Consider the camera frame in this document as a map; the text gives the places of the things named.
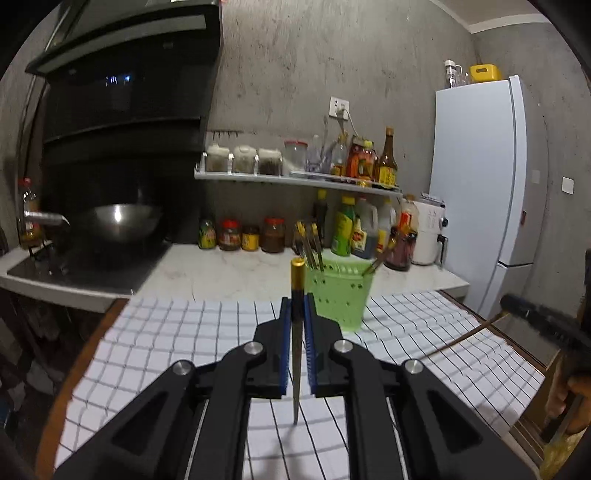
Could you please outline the person's right hand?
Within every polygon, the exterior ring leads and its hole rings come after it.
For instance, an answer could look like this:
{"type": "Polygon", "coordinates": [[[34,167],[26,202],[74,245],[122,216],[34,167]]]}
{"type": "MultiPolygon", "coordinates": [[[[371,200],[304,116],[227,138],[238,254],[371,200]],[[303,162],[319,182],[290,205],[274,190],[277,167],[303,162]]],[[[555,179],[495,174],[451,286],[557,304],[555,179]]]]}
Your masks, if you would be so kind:
{"type": "Polygon", "coordinates": [[[559,353],[555,362],[555,371],[545,405],[545,412],[550,419],[557,418],[565,410],[566,398],[570,392],[575,395],[582,395],[584,399],[565,430],[567,435],[575,435],[590,425],[590,379],[588,377],[566,378],[563,373],[562,363],[563,354],[559,353]]]}

